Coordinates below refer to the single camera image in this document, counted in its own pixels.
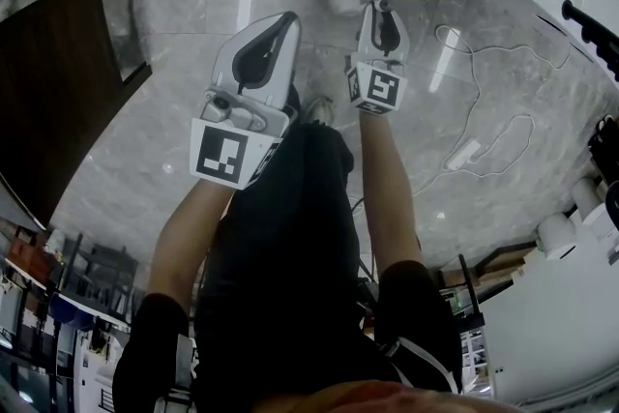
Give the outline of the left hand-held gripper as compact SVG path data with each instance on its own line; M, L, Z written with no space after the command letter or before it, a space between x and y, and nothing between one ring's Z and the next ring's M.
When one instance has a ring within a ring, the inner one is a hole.
M301 22L287 11L261 18L223 44L213 81L236 85L234 95L215 85L192 120L190 174L243 190L255 183L297 120L291 84ZM276 108L270 105L283 105Z

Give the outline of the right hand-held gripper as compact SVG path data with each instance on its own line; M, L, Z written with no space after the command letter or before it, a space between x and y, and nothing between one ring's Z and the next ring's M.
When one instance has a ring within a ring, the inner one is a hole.
M372 35L374 11L374 2L369 1L363 11L357 54L345 57L344 72L351 104L366 113L385 115L399 109L407 87L401 62L409 55L410 38L391 2L380 0L379 49ZM391 59L379 58L382 54Z

